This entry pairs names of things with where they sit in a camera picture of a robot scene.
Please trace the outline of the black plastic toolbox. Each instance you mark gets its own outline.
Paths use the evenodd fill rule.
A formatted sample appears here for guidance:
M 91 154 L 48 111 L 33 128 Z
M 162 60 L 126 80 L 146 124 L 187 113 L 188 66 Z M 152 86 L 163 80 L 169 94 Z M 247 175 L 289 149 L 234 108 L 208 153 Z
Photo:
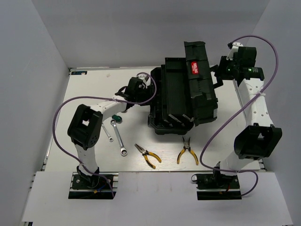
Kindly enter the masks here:
M 167 57 L 151 71 L 157 92 L 148 125 L 157 135 L 185 135 L 217 119 L 218 99 L 203 41 L 184 42 L 185 57 Z

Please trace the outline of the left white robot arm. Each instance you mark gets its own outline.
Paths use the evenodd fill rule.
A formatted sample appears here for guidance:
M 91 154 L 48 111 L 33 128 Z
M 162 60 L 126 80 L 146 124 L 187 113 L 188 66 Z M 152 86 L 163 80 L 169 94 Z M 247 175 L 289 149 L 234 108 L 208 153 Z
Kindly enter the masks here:
M 95 145 L 98 142 L 103 121 L 114 114 L 124 112 L 134 105 L 146 105 L 156 95 L 155 80 L 147 73 L 139 73 L 120 88 L 112 98 L 91 106 L 77 107 L 67 130 L 67 135 L 77 150 L 80 161 L 77 173 L 90 188 L 99 184 L 99 167 L 95 158 Z

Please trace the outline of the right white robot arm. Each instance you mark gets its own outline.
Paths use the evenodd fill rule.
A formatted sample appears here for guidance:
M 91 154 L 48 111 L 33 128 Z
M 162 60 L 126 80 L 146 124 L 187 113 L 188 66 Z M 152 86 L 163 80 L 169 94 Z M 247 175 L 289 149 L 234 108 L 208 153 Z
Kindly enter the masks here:
M 215 70 L 214 87 L 222 86 L 225 80 L 233 81 L 246 121 L 245 129 L 234 140 L 234 150 L 215 166 L 212 181 L 219 188 L 230 184 L 249 163 L 269 157 L 282 137 L 281 128 L 275 127 L 268 112 L 262 92 L 263 69 L 255 67 L 256 56 L 255 47 L 235 42 Z

